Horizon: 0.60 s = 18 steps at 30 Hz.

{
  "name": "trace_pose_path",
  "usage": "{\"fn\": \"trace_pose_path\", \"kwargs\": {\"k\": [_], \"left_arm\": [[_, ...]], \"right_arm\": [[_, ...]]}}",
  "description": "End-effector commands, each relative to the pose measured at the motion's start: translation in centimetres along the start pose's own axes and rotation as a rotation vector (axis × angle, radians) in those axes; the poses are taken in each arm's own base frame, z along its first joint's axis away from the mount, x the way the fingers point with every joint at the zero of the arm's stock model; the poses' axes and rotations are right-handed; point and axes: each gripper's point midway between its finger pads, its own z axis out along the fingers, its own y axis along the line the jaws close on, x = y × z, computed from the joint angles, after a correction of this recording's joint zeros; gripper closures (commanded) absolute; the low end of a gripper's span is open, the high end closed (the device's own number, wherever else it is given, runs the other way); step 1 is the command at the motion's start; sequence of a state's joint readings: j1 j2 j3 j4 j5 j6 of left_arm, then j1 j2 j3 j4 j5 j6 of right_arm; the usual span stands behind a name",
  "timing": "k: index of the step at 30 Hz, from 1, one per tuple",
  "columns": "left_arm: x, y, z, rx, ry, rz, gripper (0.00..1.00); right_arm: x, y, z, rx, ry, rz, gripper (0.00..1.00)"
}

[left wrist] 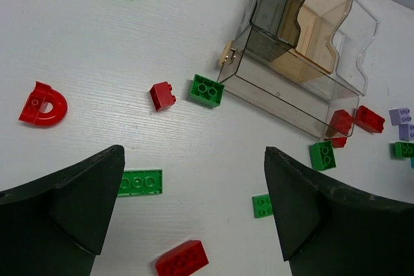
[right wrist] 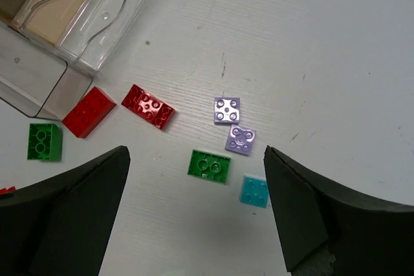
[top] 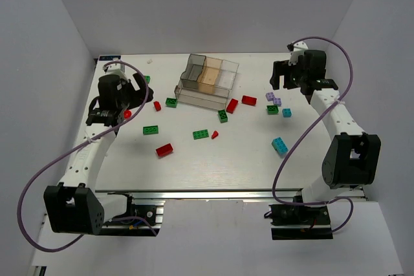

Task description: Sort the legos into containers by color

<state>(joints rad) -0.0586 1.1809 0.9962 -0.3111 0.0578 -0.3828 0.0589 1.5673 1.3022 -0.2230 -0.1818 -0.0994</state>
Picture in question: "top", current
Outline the large cyan lego brick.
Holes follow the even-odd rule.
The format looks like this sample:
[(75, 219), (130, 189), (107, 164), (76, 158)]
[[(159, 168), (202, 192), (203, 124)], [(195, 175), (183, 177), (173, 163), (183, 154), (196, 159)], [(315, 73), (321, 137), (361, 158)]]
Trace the large cyan lego brick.
[(280, 156), (284, 156), (289, 151), (281, 137), (273, 139), (271, 145)]

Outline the green long lego plate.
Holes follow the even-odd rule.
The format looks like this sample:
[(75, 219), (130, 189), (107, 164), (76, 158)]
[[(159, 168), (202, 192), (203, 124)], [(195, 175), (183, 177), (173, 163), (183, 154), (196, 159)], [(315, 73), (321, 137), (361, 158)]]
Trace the green long lego plate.
[(193, 131), (192, 135), (193, 135), (194, 140), (208, 138), (210, 136), (207, 129), (203, 129), (200, 131)]

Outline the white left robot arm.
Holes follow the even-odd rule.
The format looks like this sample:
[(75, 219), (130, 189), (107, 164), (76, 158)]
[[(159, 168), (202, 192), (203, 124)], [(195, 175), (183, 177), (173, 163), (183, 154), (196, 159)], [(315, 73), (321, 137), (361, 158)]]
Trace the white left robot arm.
[(131, 215), (131, 199), (123, 194), (96, 196), (96, 181), (104, 158), (124, 122), (124, 113), (153, 99), (146, 81), (133, 74), (134, 88), (125, 74), (117, 71), (98, 80), (98, 96), (87, 113), (83, 141), (69, 168), (56, 186), (47, 186), (43, 198), (55, 233), (99, 235), (103, 225), (117, 216)]

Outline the small cyan lego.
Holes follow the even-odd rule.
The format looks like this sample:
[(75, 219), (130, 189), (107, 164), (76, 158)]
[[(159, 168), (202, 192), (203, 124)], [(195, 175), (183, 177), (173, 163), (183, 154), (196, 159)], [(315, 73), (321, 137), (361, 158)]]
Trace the small cyan lego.
[(281, 112), (282, 112), (282, 116), (284, 118), (290, 118), (292, 116), (292, 111), (290, 109), (288, 109), (288, 108), (282, 109)]

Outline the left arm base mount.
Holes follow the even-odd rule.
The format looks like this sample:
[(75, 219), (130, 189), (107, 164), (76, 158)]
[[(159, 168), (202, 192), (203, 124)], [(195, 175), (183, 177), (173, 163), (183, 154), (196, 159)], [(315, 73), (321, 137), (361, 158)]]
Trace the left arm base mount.
[(105, 212), (99, 235), (114, 237), (155, 237), (164, 214), (164, 202), (138, 198), (131, 193), (100, 193)]

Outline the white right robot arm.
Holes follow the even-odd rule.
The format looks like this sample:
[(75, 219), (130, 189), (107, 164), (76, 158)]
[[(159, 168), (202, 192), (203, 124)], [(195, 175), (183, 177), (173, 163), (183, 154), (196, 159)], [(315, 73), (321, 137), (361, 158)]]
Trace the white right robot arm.
[(372, 184), (381, 148), (380, 138), (355, 122), (337, 84), (325, 77), (326, 61), (321, 50), (296, 50), (289, 60), (274, 62), (270, 79), (274, 90), (299, 88), (331, 139), (321, 176), (300, 192), (301, 203), (312, 207), (330, 202), (346, 187)]

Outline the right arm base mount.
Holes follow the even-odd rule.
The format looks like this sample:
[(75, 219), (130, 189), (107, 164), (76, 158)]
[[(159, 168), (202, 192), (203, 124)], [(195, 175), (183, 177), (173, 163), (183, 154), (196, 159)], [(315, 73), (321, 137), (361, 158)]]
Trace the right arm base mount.
[(269, 205), (264, 219), (271, 220), (272, 240), (333, 239), (327, 207)]

